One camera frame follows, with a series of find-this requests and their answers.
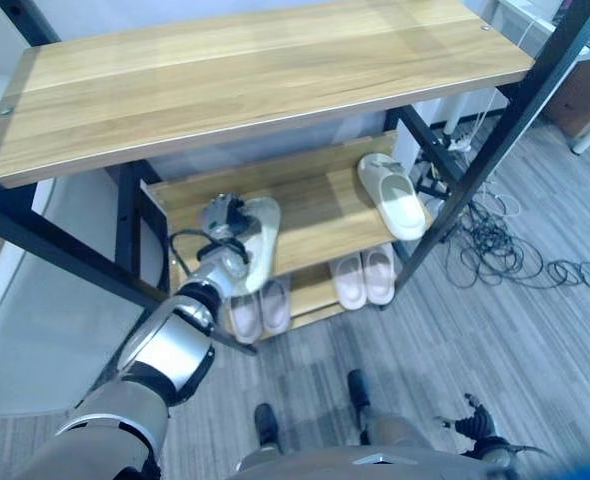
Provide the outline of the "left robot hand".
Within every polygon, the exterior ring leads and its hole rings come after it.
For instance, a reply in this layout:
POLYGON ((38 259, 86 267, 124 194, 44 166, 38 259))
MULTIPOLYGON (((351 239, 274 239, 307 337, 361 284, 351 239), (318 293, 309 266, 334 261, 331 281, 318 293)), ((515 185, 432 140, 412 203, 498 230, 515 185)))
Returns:
POLYGON ((240 237, 251 225, 246 214, 244 200, 234 193, 220 193, 213 197, 202 215, 202 231, 209 244, 197 254, 199 260, 216 248, 228 248, 239 255, 244 264, 249 263, 249 255, 240 237))

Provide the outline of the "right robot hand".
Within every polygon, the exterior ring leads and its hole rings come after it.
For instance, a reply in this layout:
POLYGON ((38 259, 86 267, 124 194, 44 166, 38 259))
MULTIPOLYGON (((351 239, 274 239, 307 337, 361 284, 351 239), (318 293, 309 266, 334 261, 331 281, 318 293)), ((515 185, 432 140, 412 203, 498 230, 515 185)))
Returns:
POLYGON ((435 416, 434 419, 442 428, 452 429, 456 433, 473 441, 473 449, 467 451, 468 456, 480 456, 481 451, 498 439, 494 419, 479 398, 465 393, 464 398, 472 408, 472 415, 461 419, 435 416))

